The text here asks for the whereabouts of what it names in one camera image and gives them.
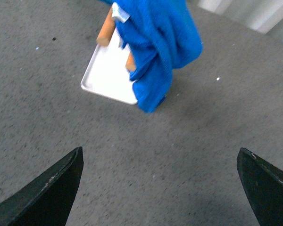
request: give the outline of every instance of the wooden handle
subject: wooden handle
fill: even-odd
[[[101,46],[107,47],[111,41],[114,29],[115,29],[115,22],[112,19],[112,7],[111,7],[106,17],[106,20],[102,26],[102,29],[100,30],[98,38],[96,39],[96,42]]]
[[[130,52],[130,54],[128,56],[126,68],[127,68],[127,70],[129,70],[131,72],[134,72],[136,70],[136,66],[135,66],[134,57],[133,57],[132,52]]]

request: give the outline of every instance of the blue towel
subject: blue towel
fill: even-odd
[[[185,0],[101,0],[116,2],[130,18],[116,22],[125,47],[129,44],[136,71],[130,73],[138,106],[154,112],[172,83],[172,69],[202,52],[201,39]]]

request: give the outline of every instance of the metal tray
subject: metal tray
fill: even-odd
[[[115,29],[108,47],[97,45],[87,70],[81,81],[81,87],[87,92],[108,97],[130,105],[137,103],[129,80],[125,64],[130,53],[127,45],[120,48],[121,39]]]

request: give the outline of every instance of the tag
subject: tag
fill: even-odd
[[[122,8],[116,3],[113,2],[112,4],[112,19],[119,20],[120,22],[124,23],[129,19],[130,15],[123,11]]]

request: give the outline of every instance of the white wall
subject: white wall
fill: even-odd
[[[283,41],[283,0],[199,0],[198,6]]]

